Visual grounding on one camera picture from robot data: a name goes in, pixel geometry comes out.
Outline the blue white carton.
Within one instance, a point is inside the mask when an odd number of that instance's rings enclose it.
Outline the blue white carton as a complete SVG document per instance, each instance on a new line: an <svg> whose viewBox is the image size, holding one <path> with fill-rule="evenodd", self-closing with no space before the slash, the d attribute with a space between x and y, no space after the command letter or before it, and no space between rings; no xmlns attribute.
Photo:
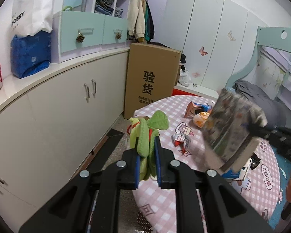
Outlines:
<svg viewBox="0 0 291 233"><path fill-rule="evenodd" d="M222 174L222 177L225 179L243 181L249 172L251 164L252 164L252 159L249 158L246 164L239 171L233 171L232 169L230 169L226 173Z"/></svg>

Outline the printed paper box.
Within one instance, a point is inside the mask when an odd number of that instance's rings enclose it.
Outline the printed paper box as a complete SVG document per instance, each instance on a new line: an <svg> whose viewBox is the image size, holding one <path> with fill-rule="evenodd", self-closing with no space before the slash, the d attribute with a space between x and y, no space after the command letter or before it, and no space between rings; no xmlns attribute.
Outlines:
<svg viewBox="0 0 291 233"><path fill-rule="evenodd" d="M267 123L258 105L224 88L201 128L207 166L219 174L239 171L260 142L249 132L249 126L263 128Z"/></svg>

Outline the red white candy wrapper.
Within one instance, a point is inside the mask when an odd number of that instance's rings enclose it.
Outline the red white candy wrapper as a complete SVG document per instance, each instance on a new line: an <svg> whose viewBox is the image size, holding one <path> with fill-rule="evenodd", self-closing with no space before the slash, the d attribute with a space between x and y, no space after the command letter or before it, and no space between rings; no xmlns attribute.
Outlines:
<svg viewBox="0 0 291 233"><path fill-rule="evenodd" d="M178 133L171 136L172 143L175 148L178 148L182 155L188 153L190 148L190 139L183 133Z"/></svg>

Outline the green plush toy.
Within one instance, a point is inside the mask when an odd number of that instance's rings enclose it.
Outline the green plush toy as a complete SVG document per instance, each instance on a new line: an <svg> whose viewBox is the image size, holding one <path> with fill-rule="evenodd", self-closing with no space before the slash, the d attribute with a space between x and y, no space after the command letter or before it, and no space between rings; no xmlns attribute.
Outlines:
<svg viewBox="0 0 291 233"><path fill-rule="evenodd" d="M169 121L166 114L158 110L151 117L131 117L129 122L130 148L135 148L140 156L137 176L140 180L148 180L157 175L155 139L159 137L159 131L168 129Z"/></svg>

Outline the blue snack bag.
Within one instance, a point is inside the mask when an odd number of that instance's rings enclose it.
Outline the blue snack bag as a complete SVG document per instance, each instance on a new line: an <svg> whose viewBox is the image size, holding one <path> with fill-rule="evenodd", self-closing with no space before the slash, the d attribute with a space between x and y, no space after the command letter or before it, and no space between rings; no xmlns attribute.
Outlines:
<svg viewBox="0 0 291 233"><path fill-rule="evenodd" d="M190 102L187 105L187 108L185 110L184 118L191 118L195 115L201 113L201 112L207 112L211 113L213 106L211 105L203 105L203 104L197 104L195 102Z"/></svg>

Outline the grey blanket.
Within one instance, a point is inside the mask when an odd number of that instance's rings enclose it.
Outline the grey blanket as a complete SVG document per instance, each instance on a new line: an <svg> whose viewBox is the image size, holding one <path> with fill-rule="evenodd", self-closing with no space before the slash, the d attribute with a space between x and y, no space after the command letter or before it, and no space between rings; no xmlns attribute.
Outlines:
<svg viewBox="0 0 291 233"><path fill-rule="evenodd" d="M248 81L237 81L234 83L235 91L249 101L258 105L265 113L268 126L285 126L287 117L284 112L284 105L272 100L259 86Z"/></svg>

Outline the dark shiny wrapper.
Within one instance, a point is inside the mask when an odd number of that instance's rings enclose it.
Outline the dark shiny wrapper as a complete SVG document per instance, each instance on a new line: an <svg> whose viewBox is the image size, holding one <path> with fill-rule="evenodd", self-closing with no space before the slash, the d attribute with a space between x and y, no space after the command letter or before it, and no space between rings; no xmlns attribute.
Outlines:
<svg viewBox="0 0 291 233"><path fill-rule="evenodd" d="M251 170L254 170L260 164L261 159L258 158L256 153L253 153L253 155L251 156L251 160L252 160L252 162L251 162L250 168L251 168Z"/></svg>

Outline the pink checkered tablecloth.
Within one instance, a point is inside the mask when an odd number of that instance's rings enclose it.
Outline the pink checkered tablecloth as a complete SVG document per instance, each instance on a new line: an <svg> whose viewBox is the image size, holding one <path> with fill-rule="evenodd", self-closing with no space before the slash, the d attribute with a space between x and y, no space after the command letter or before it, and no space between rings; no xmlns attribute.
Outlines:
<svg viewBox="0 0 291 233"><path fill-rule="evenodd" d="M185 117L197 96L171 96L134 111L138 118L165 113L169 127L156 139L155 177L139 182L135 202L156 232L273 232L269 219L280 194L279 167L270 144L255 142L260 163L243 180L223 178L210 160L202 129Z"/></svg>

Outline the orange snack bag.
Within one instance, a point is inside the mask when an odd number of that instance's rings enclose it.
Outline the orange snack bag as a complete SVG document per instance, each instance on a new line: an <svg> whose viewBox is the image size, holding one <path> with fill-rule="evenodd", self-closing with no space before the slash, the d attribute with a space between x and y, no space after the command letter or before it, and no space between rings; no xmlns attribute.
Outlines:
<svg viewBox="0 0 291 233"><path fill-rule="evenodd" d="M207 111L200 112L193 117L193 123L198 127L202 128L203 125L206 123L208 117L210 116L210 113Z"/></svg>

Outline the white curved cabinet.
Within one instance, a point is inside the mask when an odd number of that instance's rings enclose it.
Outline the white curved cabinet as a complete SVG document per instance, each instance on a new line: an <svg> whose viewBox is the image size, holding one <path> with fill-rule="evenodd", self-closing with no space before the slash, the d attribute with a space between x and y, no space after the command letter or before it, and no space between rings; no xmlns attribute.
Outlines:
<svg viewBox="0 0 291 233"><path fill-rule="evenodd" d="M53 74L0 110L0 216L12 232L66 185L123 112L128 54Z"/></svg>

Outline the white plastic bag on floor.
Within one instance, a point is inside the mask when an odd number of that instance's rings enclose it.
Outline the white plastic bag on floor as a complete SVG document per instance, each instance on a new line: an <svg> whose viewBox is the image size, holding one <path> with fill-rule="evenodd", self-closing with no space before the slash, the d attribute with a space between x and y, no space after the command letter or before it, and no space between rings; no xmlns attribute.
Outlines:
<svg viewBox="0 0 291 233"><path fill-rule="evenodd" d="M188 70L180 69L178 83L184 87L189 87L191 82L190 73Z"/></svg>

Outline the brown cardboard box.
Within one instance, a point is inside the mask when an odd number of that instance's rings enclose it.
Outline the brown cardboard box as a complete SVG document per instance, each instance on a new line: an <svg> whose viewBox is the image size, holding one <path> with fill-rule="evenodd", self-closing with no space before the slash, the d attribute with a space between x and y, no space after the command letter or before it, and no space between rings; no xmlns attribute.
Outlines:
<svg viewBox="0 0 291 233"><path fill-rule="evenodd" d="M134 43L130 45L126 75L124 118L172 95L179 76L181 52L172 48Z"/></svg>

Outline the blue shopping bag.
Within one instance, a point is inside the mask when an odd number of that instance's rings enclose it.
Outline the blue shopping bag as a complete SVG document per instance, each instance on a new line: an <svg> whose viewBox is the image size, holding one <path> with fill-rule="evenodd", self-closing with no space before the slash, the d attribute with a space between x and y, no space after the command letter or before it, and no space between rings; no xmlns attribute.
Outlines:
<svg viewBox="0 0 291 233"><path fill-rule="evenodd" d="M11 72L17 78L31 76L51 63L51 34L40 31L34 36L18 37L11 41Z"/></svg>

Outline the mint green drawer unit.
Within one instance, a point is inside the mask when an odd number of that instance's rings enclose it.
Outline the mint green drawer unit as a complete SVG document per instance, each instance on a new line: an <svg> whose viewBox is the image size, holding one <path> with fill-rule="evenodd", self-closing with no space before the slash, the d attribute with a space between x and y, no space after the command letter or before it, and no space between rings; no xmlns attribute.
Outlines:
<svg viewBox="0 0 291 233"><path fill-rule="evenodd" d="M126 19L91 12L53 15L51 61L62 63L80 56L126 47Z"/></svg>

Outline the hanging clothes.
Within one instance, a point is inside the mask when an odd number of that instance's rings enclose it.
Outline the hanging clothes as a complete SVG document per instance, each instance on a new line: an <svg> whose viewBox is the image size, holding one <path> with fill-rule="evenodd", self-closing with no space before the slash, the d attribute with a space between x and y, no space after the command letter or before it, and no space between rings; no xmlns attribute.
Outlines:
<svg viewBox="0 0 291 233"><path fill-rule="evenodd" d="M154 22L146 0L130 0L128 9L128 36L139 43L154 39Z"/></svg>

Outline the white paper bag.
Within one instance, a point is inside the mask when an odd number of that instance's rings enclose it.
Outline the white paper bag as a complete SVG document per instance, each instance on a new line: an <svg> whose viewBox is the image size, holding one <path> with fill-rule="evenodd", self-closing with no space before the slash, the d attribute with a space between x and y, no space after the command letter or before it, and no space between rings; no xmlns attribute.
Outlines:
<svg viewBox="0 0 291 233"><path fill-rule="evenodd" d="M13 0L11 30L18 37L52 32L53 0Z"/></svg>

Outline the mint green bed frame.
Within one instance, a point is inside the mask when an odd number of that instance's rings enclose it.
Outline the mint green bed frame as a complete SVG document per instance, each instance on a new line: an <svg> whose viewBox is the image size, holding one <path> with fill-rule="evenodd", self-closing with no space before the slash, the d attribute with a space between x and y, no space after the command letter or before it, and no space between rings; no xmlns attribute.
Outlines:
<svg viewBox="0 0 291 233"><path fill-rule="evenodd" d="M239 80L259 86L291 109L291 27L258 27L249 62L230 76L226 86Z"/></svg>

